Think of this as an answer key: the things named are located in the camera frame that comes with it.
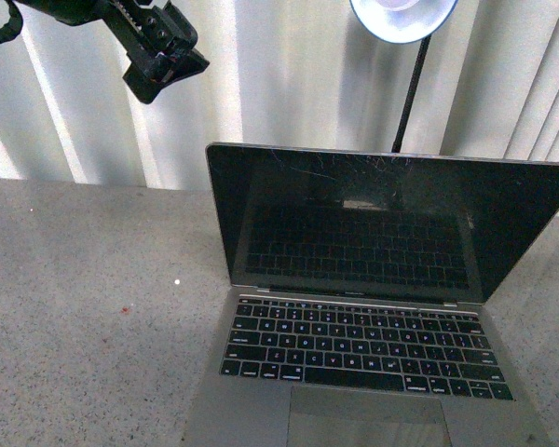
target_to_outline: laptop screen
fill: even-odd
[[[230,279],[483,303],[559,210],[559,164],[215,143]]]

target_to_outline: black strap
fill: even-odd
[[[22,30],[22,15],[19,9],[12,0],[5,0],[5,2],[8,3],[10,20],[0,28],[0,44],[16,39]]]

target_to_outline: desk lamp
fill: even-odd
[[[391,152],[402,150],[412,103],[429,49],[430,36],[447,20],[457,0],[350,0],[364,27],[381,40],[408,44],[421,40],[400,125]]]

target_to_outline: gray speckled surface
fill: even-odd
[[[227,288],[210,193],[0,181],[0,446],[179,445]],[[487,307],[559,446],[559,219]]]

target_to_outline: black pole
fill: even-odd
[[[391,152],[399,153],[402,150],[403,134],[408,126],[408,119],[410,119],[410,112],[412,111],[412,103],[414,102],[416,89],[418,88],[418,81],[420,80],[420,74],[422,73],[422,66],[425,64],[425,58],[427,57],[429,43],[430,34],[420,42],[420,49],[418,50],[418,56],[416,56],[416,64],[414,66],[414,71],[412,72],[412,79],[410,79],[408,95],[406,96],[406,102],[403,104],[400,126],[398,127],[398,133],[396,134],[395,141],[391,147]]]

